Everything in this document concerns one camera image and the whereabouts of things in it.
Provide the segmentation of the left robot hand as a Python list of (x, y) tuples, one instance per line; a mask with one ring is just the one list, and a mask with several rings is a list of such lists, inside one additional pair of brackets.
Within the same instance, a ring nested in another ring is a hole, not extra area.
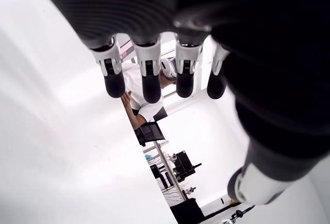
[(235, 96), (250, 137), (228, 194), (269, 204), (329, 155), (329, 0), (51, 0), (100, 65), (107, 93), (124, 93), (115, 35), (134, 43), (146, 101), (160, 74), (189, 97), (207, 36), (217, 50), (207, 93)]

